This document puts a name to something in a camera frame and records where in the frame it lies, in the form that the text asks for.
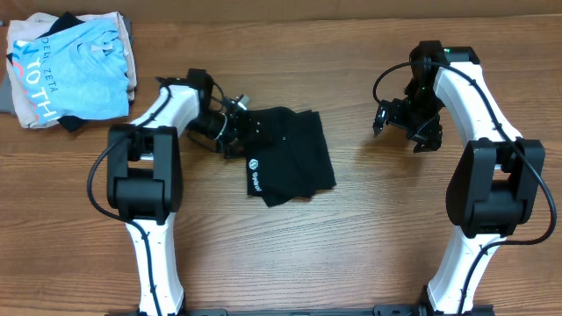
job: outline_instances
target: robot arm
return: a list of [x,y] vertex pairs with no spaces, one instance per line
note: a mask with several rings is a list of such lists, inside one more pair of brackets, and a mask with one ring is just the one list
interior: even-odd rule
[[[127,221],[133,240],[141,288],[139,310],[133,315],[139,316],[185,314],[173,233],[183,196],[178,138],[190,129],[226,144],[220,148],[234,148],[231,144],[239,144],[238,136],[245,136],[235,131],[243,120],[240,111],[245,111],[249,101],[244,96],[235,100],[223,97],[227,110],[210,110],[214,82],[204,70],[190,69],[187,78],[159,78],[159,82],[160,96],[147,112],[131,124],[113,126],[109,132],[109,143],[117,146],[107,158],[107,197],[110,206]],[[128,167],[129,161],[138,160],[153,161],[154,167]],[[148,247],[139,227],[148,236]]]
[[[529,219],[537,180],[506,145],[472,83],[447,68],[425,62],[439,62],[470,76],[486,95],[507,136],[539,174],[544,149],[537,140],[523,140],[503,116],[486,87],[479,58],[470,47],[443,48],[439,41],[421,42],[410,54],[410,61],[414,78],[405,89],[407,97],[381,101],[373,130],[376,136],[384,125],[406,129],[407,137],[417,142],[417,153],[441,146],[443,133],[438,112],[443,107],[449,110],[457,127],[465,151],[446,197],[447,213],[454,227],[441,266],[429,281],[425,295],[428,315],[457,315],[466,277],[479,251],[488,244],[506,240],[517,225]],[[494,180],[495,169],[509,173],[509,179]],[[474,308],[472,299],[496,250],[497,247],[489,249],[473,271],[463,312],[493,315],[491,308]]]
[[[450,65],[476,80],[486,94],[496,117],[511,140],[515,141],[516,138],[521,138],[522,136],[519,131],[509,124],[497,103],[495,103],[492,94],[484,82],[482,67],[471,61],[452,62]],[[464,78],[448,69],[439,68],[433,90],[436,97],[449,110],[449,114],[452,116],[464,146],[466,146],[469,140],[479,140],[481,138],[488,138],[491,141],[504,141],[498,131],[496,131],[482,98]]]

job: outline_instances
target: pile of clothes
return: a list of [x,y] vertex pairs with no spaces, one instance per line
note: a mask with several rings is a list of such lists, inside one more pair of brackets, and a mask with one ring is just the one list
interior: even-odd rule
[[11,21],[0,111],[24,128],[127,116],[136,71],[131,22],[118,12],[60,18],[36,13]]

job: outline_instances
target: cable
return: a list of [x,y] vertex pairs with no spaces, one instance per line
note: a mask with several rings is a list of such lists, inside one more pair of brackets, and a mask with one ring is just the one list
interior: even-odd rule
[[98,204],[96,199],[94,198],[94,194],[92,192],[91,185],[92,185],[92,182],[94,180],[94,175],[96,174],[97,167],[99,167],[99,164],[104,160],[104,158],[121,141],[127,140],[131,135],[137,133],[142,127],[146,126],[153,119],[155,119],[155,117],[164,109],[164,107],[166,107],[166,105],[168,104],[168,102],[172,98],[172,91],[169,89],[168,86],[164,86],[164,88],[166,89],[166,91],[168,91],[168,95],[166,96],[166,100],[164,100],[164,102],[156,109],[156,111],[151,113],[148,116],[147,119],[145,119],[140,124],[138,124],[131,132],[127,133],[126,135],[123,135],[123,137],[121,137],[118,140],[116,140],[115,142],[113,142],[110,146],[108,146],[102,152],[102,154],[96,159],[96,162],[94,162],[94,164],[92,165],[92,167],[90,169],[90,174],[88,175],[88,182],[86,184],[86,191],[88,192],[88,198],[90,199],[91,204],[94,206],[94,208],[96,208],[96,210],[98,210],[99,212],[101,212],[102,214],[104,214],[107,217],[110,217],[112,219],[116,219],[116,220],[122,221],[124,223],[130,224],[139,231],[140,236],[141,236],[142,240],[144,241],[145,249],[147,251],[148,283],[150,284],[150,292],[152,293],[152,298],[155,301],[155,308],[156,308],[156,313],[158,314],[158,316],[162,316],[162,311],[160,310],[160,305],[158,304],[158,297],[156,295],[155,280],[154,280],[154,276],[153,276],[153,273],[152,273],[152,255],[150,254],[150,245],[148,244],[148,234],[144,231],[144,229],[142,229],[142,227],[139,224],[135,223],[132,220],[123,219],[119,215],[117,215],[113,212],[107,211],[100,204]]
[[219,110],[211,110],[211,109],[209,109],[209,111],[216,111],[217,113],[221,113],[222,110],[225,109],[225,102],[226,102],[226,100],[225,100],[225,93],[223,92],[223,90],[222,90],[222,88],[219,86],[219,84],[216,83],[214,80],[213,80],[213,86],[217,87],[217,89],[218,89],[219,92],[220,92],[220,97],[221,97],[222,99],[219,100],[217,97],[211,96],[211,99],[212,99],[213,101],[215,101],[215,102],[217,102],[218,104],[220,104],[220,109],[219,109]]
[[530,240],[530,241],[496,241],[496,242],[492,242],[492,243],[489,243],[489,244],[485,245],[479,251],[478,255],[474,259],[474,262],[472,262],[472,266],[469,269],[468,274],[466,275],[465,284],[463,286],[460,304],[458,305],[458,311],[457,311],[458,316],[461,316],[463,314],[463,308],[465,306],[465,299],[466,299],[466,292],[468,292],[468,285],[471,281],[472,274],[474,273],[474,270],[478,266],[478,263],[479,263],[480,259],[482,259],[482,256],[484,256],[487,253],[487,251],[490,248],[493,248],[493,247],[515,246],[515,245],[530,246],[530,245],[536,245],[536,244],[539,244],[543,241],[546,241],[552,235],[552,233],[554,233],[554,228],[556,227],[556,220],[557,220],[556,205],[554,204],[554,198],[552,197],[552,194],[551,194],[550,190],[548,189],[548,186],[544,182],[543,178],[533,168],[533,166],[530,164],[529,160],[527,160],[525,155],[515,145],[515,143],[508,137],[508,135],[505,133],[505,131],[501,127],[501,123],[496,118],[495,113],[494,113],[494,109],[492,109],[492,105],[490,105],[490,101],[486,97],[486,94],[484,93],[484,91],[480,88],[480,86],[478,86],[478,83],[476,82],[476,80],[472,79],[470,76],[468,76],[464,72],[462,72],[462,71],[460,71],[456,68],[453,68],[450,65],[443,64],[441,62],[435,62],[435,61],[409,61],[409,62],[401,63],[399,65],[396,65],[394,67],[389,68],[387,71],[382,73],[382,75],[380,75],[378,77],[377,81],[375,82],[375,85],[372,87],[372,95],[373,95],[373,97],[375,98],[375,101],[378,104],[380,104],[380,100],[377,97],[377,87],[378,87],[378,84],[380,83],[380,81],[386,75],[390,74],[391,72],[393,72],[396,69],[404,68],[406,66],[413,66],[413,65],[431,65],[431,66],[438,66],[438,67],[441,67],[441,68],[445,68],[447,70],[450,70],[450,71],[454,72],[457,75],[460,75],[471,86],[474,87],[474,89],[478,92],[478,94],[482,98],[482,101],[484,102],[484,105],[486,106],[486,109],[487,109],[488,113],[490,114],[490,118],[492,119],[492,122],[494,122],[495,128],[498,131],[498,133],[513,148],[514,153],[517,155],[517,157],[519,159],[521,159],[523,161],[523,164],[530,170],[530,172],[533,174],[533,176],[537,180],[538,185],[543,190],[544,196],[546,197],[546,201],[547,201],[548,206],[549,206],[550,211],[551,211],[551,223],[548,226],[548,229],[546,230],[546,232],[544,232],[544,234],[542,236],[540,236],[540,237],[538,237],[534,240]]
[[218,140],[220,138],[220,136],[222,136],[222,134],[225,132],[225,128],[227,128],[228,125],[228,117],[225,113],[221,113],[223,117],[225,117],[225,124],[222,125],[222,128],[220,129],[220,132],[217,134],[217,137],[214,138],[214,140]]

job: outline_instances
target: wooden table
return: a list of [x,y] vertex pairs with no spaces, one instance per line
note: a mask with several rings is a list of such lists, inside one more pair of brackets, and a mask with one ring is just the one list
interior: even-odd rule
[[[252,109],[321,113],[337,186],[268,209],[247,197],[243,161],[180,140],[184,203],[177,264],[190,308],[259,310],[413,303],[450,237],[444,197],[463,151],[443,110],[443,146],[413,154],[405,133],[376,139],[371,88],[420,40],[472,46],[506,117],[546,147],[544,179],[562,197],[562,17],[347,20],[287,24],[134,25],[139,86],[131,118],[156,99],[154,76],[206,68]],[[407,70],[381,84],[401,97]],[[113,122],[69,134],[25,130],[0,116],[0,315],[100,315],[132,310],[140,289],[130,238],[97,213],[86,176]],[[104,202],[104,166],[94,183]],[[542,193],[514,239],[548,224]],[[562,233],[501,248],[477,291],[499,315],[562,308]]]

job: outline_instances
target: white logo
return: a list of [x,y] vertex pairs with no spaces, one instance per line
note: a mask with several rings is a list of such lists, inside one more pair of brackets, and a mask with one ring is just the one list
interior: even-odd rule
[[258,166],[258,162],[256,159],[252,159],[248,162],[248,167],[252,170],[256,170]]
[[257,172],[252,174],[252,181],[254,182],[254,188],[256,191],[261,192],[262,188],[260,188],[260,183],[257,181]]

